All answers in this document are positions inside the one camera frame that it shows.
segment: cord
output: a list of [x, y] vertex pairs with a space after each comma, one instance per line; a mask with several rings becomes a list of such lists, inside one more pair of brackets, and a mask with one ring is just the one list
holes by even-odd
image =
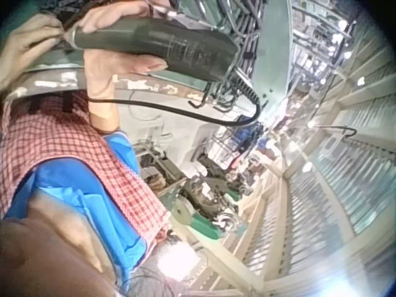
[[348, 127], [348, 126], [346, 126], [346, 125], [345, 125], [345, 126], [317, 125], [317, 126], [314, 126], [314, 128], [342, 129], [342, 130], [343, 130], [342, 134], [344, 134], [346, 130], [352, 131], [351, 134], [345, 135], [345, 138], [349, 138], [349, 137], [355, 136], [356, 133], [358, 133], [358, 131], [357, 131], [355, 128]]
[[[131, 99], [132, 99], [132, 96], [135, 94], [135, 92], [136, 92], [136, 91], [132, 91], [131, 95], [130, 95], [129, 98], [128, 98], [129, 101], [132, 101]], [[139, 118], [138, 116], [134, 115], [134, 113], [133, 113], [132, 110], [131, 110], [131, 105], [128, 106], [128, 112], [129, 112], [129, 115], [130, 115], [132, 118], [137, 119], [138, 121], [142, 121], [142, 122], [152, 122], [152, 121], [155, 121], [155, 120], [157, 120], [157, 119], [162, 119], [162, 129], [163, 129], [164, 120], [163, 120], [162, 116], [156, 116], [156, 117], [153, 118], [153, 119], [141, 119], [141, 118]]]
[[176, 113], [180, 114], [181, 116], [187, 116], [192, 119], [198, 119], [199, 121], [204, 121], [212, 124], [217, 124], [221, 126], [226, 126], [226, 127], [246, 127], [250, 126], [251, 124], [255, 123], [260, 114], [261, 114], [261, 106], [258, 101], [254, 103], [256, 106], [256, 112], [254, 113], [254, 116], [240, 122], [236, 121], [223, 121], [221, 119], [215, 119], [215, 118], [210, 118], [208, 116], [202, 116], [201, 114], [197, 113], [192, 113], [190, 111], [185, 111], [185, 110], [179, 110], [178, 108], [173, 108], [169, 106], [164, 106], [164, 105], [159, 105], [155, 103], [150, 103], [150, 102], [142, 102], [142, 101], [135, 101], [135, 100], [122, 100], [122, 99], [88, 99], [90, 102], [94, 103], [116, 103], [116, 104], [123, 104], [123, 105], [136, 105], [136, 106], [143, 106], [143, 107], [148, 107], [148, 108], [154, 108], [156, 110], [163, 110], [167, 111], [170, 113]]

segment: fingernail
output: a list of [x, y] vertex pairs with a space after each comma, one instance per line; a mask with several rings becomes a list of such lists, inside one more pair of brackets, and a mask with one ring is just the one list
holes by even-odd
[[160, 70], [164, 70], [166, 68], [168, 68], [168, 65], [165, 62], [161, 62], [159, 64], [155, 64], [155, 65], [148, 67], [149, 71], [160, 71]]
[[50, 38], [49, 42], [51, 42], [53, 45], [57, 45], [59, 42], [61, 42], [60, 38]]
[[93, 33], [93, 32], [95, 32], [96, 30], [97, 30], [97, 28], [94, 27], [94, 26], [85, 26], [85, 27], [82, 27], [82, 31], [83, 31], [85, 34]]

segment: blue shirt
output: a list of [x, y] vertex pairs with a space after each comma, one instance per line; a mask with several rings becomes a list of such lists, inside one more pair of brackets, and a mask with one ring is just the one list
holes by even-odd
[[[135, 152], [125, 134], [115, 132], [104, 138], [115, 155], [139, 174]], [[111, 200], [96, 175], [74, 158], [46, 161], [21, 183], [6, 218], [25, 218], [28, 200], [37, 189], [64, 202], [90, 222], [114, 265], [117, 285], [126, 291], [131, 271], [147, 250], [146, 243]]]

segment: plaid fabric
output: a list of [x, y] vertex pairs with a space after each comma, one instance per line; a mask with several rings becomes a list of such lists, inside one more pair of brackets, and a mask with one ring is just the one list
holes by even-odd
[[114, 203], [143, 237], [148, 251], [166, 237], [169, 213], [150, 188], [114, 155], [89, 125], [86, 92], [67, 93], [72, 112], [62, 112], [63, 99], [41, 99], [32, 114], [30, 101], [4, 106], [0, 143], [0, 215], [4, 217], [21, 180], [35, 166], [54, 158], [84, 162], [99, 178]]

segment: black handheld tool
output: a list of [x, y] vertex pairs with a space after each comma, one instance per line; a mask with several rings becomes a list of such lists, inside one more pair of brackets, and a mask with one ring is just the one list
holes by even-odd
[[254, 116], [244, 121], [234, 122], [149, 102], [113, 98], [95, 99], [94, 102], [145, 106], [229, 127], [243, 127], [256, 122], [262, 107], [257, 94], [235, 68], [239, 47], [228, 36], [213, 30], [207, 24], [192, 21], [181, 14], [173, 14], [178, 19], [124, 17], [109, 27], [89, 34], [85, 34], [78, 26], [75, 26], [68, 31], [66, 40], [76, 49], [152, 54], [168, 63], [167, 70], [209, 83], [227, 80], [252, 101], [256, 107]]
[[69, 43], [81, 49], [152, 54], [164, 59], [168, 70], [207, 82], [224, 81], [239, 53], [238, 46], [218, 31], [191, 30], [151, 17], [124, 17], [90, 34], [74, 27]]

